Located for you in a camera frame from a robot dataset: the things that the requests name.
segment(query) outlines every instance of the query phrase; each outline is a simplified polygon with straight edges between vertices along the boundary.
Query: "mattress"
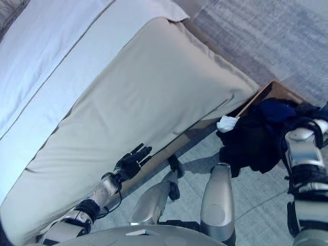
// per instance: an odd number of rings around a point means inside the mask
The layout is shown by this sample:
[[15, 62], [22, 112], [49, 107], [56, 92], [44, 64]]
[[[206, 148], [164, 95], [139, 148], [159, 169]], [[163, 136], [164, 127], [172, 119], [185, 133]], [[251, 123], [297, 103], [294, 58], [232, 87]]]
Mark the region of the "mattress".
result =
[[21, 245], [37, 235], [139, 143], [155, 154], [204, 116], [231, 112], [257, 89], [181, 24], [151, 20], [77, 100], [7, 195], [0, 216], [9, 239]]
[[30, 2], [0, 44], [0, 203], [88, 85], [158, 16], [188, 17], [171, 0]]

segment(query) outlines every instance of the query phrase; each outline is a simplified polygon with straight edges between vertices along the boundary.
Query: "gray carpet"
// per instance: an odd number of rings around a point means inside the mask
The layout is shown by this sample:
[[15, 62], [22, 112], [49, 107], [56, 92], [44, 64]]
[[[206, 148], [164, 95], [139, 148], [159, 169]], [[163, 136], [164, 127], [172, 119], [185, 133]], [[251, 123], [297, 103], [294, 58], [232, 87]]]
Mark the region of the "gray carpet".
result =
[[[308, 99], [323, 105], [328, 81], [324, 53], [326, 21], [295, 1], [212, 0], [194, 17], [194, 23], [235, 66], [264, 86], [277, 79]], [[181, 198], [168, 200], [161, 221], [199, 221], [202, 194], [212, 166], [219, 162], [222, 147], [214, 126], [177, 153], [186, 170], [179, 181]], [[328, 149], [323, 150], [325, 158]], [[121, 207], [96, 222], [93, 231], [126, 226], [140, 195], [161, 181], [167, 162], [131, 191]], [[232, 186], [236, 209], [238, 246], [292, 245], [286, 225], [286, 171], [279, 163], [266, 174], [246, 168]]]
[[193, 20], [258, 84], [277, 79], [315, 104], [328, 100], [321, 15], [293, 0], [210, 0]]

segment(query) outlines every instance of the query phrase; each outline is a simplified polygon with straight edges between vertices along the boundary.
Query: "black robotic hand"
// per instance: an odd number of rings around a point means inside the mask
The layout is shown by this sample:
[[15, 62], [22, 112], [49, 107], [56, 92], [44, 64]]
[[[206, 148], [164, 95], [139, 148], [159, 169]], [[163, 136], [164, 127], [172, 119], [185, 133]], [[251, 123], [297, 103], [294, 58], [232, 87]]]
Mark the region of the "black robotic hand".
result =
[[123, 156], [123, 158], [115, 165], [114, 173], [120, 176], [122, 179], [121, 182], [133, 178], [140, 171], [141, 167], [151, 159], [151, 156], [148, 155], [150, 154], [152, 147], [143, 146], [144, 144], [141, 143], [131, 151], [131, 153], [127, 153]]

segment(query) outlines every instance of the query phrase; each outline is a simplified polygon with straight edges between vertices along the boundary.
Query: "dark clothing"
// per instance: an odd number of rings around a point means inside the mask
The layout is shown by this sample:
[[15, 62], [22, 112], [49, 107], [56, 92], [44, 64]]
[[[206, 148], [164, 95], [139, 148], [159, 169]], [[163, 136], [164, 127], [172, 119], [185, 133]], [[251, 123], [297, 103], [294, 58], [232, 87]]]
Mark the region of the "dark clothing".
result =
[[248, 166], [253, 171], [268, 172], [287, 149], [284, 138], [281, 139], [285, 127], [304, 117], [323, 118], [322, 115], [326, 115], [323, 110], [307, 103], [297, 105], [290, 100], [266, 99], [252, 106], [232, 131], [216, 133], [224, 145], [219, 152], [220, 161], [231, 165], [233, 177]]

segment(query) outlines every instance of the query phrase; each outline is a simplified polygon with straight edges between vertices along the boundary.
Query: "pile of clothes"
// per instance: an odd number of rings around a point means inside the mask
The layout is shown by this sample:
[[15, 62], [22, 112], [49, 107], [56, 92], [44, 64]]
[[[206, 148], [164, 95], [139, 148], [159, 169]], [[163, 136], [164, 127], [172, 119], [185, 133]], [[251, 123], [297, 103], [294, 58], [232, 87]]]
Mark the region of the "pile of clothes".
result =
[[287, 149], [284, 141], [287, 131], [311, 126], [307, 128], [321, 136], [318, 144], [323, 145], [321, 130], [313, 119], [328, 121], [327, 116], [327, 106], [321, 109], [308, 103], [298, 105], [291, 100], [265, 99], [251, 106], [246, 116], [230, 120], [225, 117], [225, 123], [218, 123], [216, 134], [224, 145], [220, 149], [220, 161], [230, 164], [232, 177], [237, 177], [240, 169], [248, 166], [253, 171], [268, 172]]

